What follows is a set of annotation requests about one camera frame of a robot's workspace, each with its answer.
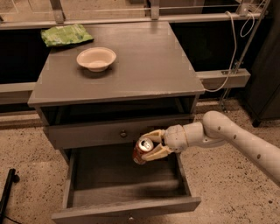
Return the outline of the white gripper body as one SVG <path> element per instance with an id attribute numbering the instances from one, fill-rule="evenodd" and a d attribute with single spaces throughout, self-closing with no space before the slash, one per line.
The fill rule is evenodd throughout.
<path id="1" fill-rule="evenodd" d="M 184 128 L 181 125 L 169 127 L 164 132 L 164 144 L 173 152 L 184 151 L 188 147 Z"/>

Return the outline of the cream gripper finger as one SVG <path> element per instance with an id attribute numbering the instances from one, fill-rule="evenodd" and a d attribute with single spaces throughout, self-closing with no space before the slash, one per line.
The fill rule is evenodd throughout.
<path id="1" fill-rule="evenodd" d="M 156 129 L 149 133 L 143 134 L 142 138 L 149 138 L 152 142 L 162 143 L 164 140 L 164 133 L 163 129 Z"/>
<path id="2" fill-rule="evenodd" d="M 149 161 L 157 160 L 160 158 L 165 158 L 171 153 L 172 153 L 172 150 L 168 146 L 162 145 L 160 143 L 152 151 L 150 151 L 146 154 L 143 154 L 142 160 L 149 162 Z"/>

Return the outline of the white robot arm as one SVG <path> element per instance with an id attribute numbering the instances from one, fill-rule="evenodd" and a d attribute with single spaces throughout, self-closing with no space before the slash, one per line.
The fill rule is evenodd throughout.
<path id="1" fill-rule="evenodd" d="M 213 148 L 227 142 L 280 185 L 280 149 L 241 128 L 220 112 L 208 111 L 201 122 L 157 129 L 142 135 L 142 138 L 157 143 L 141 156 L 143 161 L 164 158 L 193 146 Z"/>

